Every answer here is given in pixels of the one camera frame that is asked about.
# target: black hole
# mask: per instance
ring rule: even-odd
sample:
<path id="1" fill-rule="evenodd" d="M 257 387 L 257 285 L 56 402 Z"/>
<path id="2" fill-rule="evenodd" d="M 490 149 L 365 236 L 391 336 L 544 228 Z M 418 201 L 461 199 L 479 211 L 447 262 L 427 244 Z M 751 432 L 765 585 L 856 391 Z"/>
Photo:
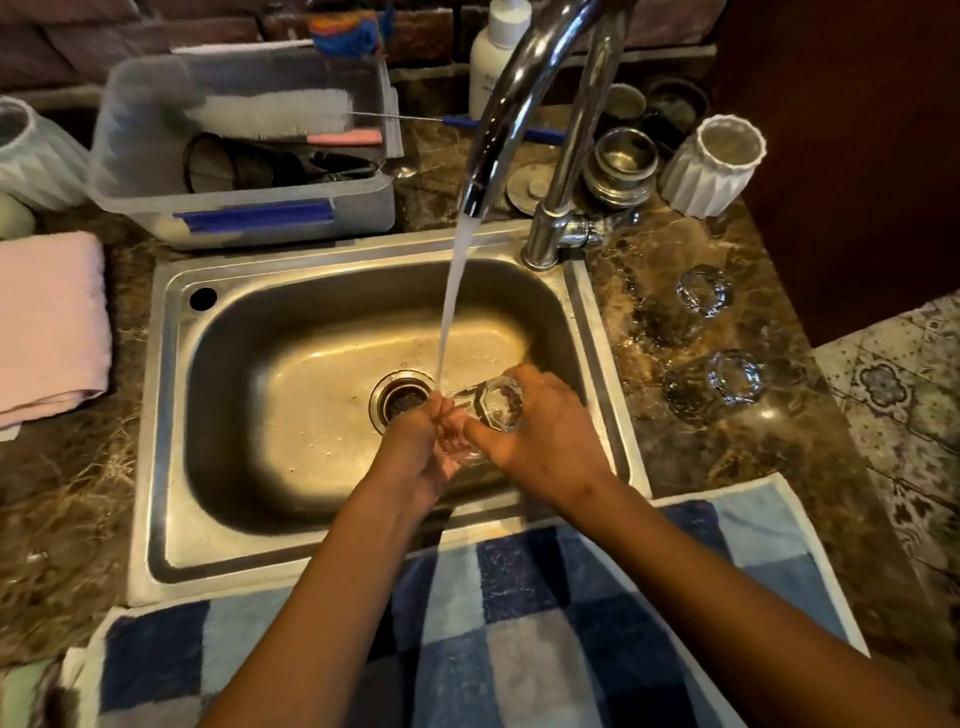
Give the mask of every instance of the black hole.
<path id="1" fill-rule="evenodd" d="M 420 384 L 399 384 L 387 393 L 383 401 L 383 418 L 390 423 L 394 417 L 403 414 L 408 409 L 420 406 L 426 402 L 428 393 Z"/>
<path id="2" fill-rule="evenodd" d="M 217 303 L 217 292 L 212 288 L 198 288 L 190 294 L 190 307 L 195 311 L 207 311 Z"/>

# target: sink drain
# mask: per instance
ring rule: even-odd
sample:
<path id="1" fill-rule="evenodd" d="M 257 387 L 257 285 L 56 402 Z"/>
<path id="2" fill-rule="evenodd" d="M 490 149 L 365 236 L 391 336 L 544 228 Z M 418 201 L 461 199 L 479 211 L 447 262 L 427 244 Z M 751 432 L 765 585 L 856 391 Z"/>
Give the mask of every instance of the sink drain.
<path id="1" fill-rule="evenodd" d="M 380 379 L 370 394 L 370 420 L 381 435 L 397 415 L 423 404 L 433 379 L 423 372 L 402 369 Z"/>

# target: person's right hand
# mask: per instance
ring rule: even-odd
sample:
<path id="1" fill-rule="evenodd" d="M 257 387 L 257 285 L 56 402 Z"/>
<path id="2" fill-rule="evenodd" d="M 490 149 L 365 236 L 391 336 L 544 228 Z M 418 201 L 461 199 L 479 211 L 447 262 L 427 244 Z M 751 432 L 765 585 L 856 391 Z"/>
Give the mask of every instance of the person's right hand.
<path id="1" fill-rule="evenodd" d="M 520 488 L 568 513 L 581 496 L 613 478 L 593 421 L 558 376 L 529 364 L 504 374 L 523 391 L 523 416 L 516 430 L 497 432 L 473 418 L 463 418 L 458 426 Z"/>

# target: chrome faucet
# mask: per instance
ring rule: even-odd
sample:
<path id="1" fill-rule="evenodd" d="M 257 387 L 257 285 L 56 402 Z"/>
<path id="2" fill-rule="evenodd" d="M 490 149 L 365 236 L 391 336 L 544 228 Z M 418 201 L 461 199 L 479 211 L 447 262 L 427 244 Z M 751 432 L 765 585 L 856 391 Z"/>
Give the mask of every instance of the chrome faucet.
<path id="1" fill-rule="evenodd" d="M 493 88 L 477 127 L 460 188 L 460 210 L 482 218 L 506 181 L 530 115 L 560 70 L 577 39 L 593 36 L 573 101 L 560 159 L 546 196 L 534 213 L 523 262 L 534 270 L 557 264 L 561 247 L 585 245 L 637 219 L 628 210 L 592 222 L 572 213 L 573 188 L 593 143 L 593 128 L 623 52 L 627 23 L 636 0 L 551 0 L 531 23 Z"/>

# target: brick wall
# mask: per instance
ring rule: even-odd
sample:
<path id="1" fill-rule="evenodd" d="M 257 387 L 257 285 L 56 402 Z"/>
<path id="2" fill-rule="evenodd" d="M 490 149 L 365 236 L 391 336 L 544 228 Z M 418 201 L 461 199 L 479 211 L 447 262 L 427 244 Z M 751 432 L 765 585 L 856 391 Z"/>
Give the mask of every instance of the brick wall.
<path id="1" fill-rule="evenodd" d="M 699 43 L 725 2 L 637 0 L 627 45 Z M 388 63 L 466 61 L 486 25 L 487 4 L 394 0 Z M 350 5 L 349 0 L 0 0 L 0 92 L 102 84 L 124 59 L 183 46 L 305 38 L 307 11 Z"/>

